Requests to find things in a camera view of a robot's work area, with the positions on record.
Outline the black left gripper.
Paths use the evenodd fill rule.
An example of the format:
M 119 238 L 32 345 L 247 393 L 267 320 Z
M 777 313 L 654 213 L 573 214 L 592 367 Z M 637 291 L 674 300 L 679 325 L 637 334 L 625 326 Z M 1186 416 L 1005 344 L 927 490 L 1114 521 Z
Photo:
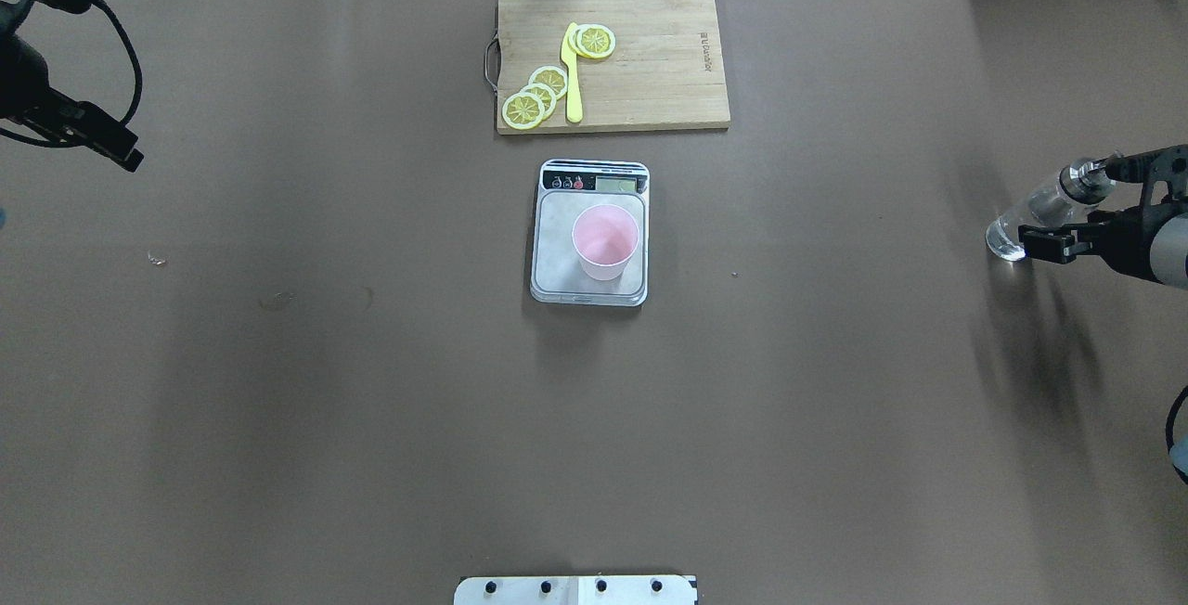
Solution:
M 34 136 L 7 128 L 1 136 L 38 149 L 91 149 L 114 160 L 127 174 L 135 174 L 144 153 L 137 149 L 137 136 L 128 122 L 140 105 L 140 62 L 127 34 L 122 30 L 116 33 L 122 38 L 133 70 L 132 101 L 119 120 L 90 101 L 72 100 L 53 89 L 42 53 L 18 37 L 5 38 L 4 120 L 26 127 Z

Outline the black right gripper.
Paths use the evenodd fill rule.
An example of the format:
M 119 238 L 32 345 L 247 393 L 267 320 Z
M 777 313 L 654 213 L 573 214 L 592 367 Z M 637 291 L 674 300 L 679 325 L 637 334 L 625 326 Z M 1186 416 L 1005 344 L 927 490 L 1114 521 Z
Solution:
M 1061 227 L 1020 225 L 1018 237 L 1024 256 L 1032 260 L 1070 264 L 1078 259 L 1078 241 L 1091 244 L 1088 254 L 1102 258 L 1118 275 L 1156 279 L 1150 256 L 1156 233 L 1173 219 L 1171 208 L 1127 208 L 1123 212 L 1091 212 L 1088 221 Z

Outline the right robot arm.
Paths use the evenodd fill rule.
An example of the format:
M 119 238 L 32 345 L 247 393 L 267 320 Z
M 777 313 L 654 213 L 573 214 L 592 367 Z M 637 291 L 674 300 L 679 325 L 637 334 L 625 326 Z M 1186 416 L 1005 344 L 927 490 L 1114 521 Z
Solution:
M 1091 212 L 1086 222 L 1017 229 L 1026 258 L 1068 265 L 1097 257 L 1116 275 L 1187 288 L 1187 216 L 1177 207 L 1152 212 Z

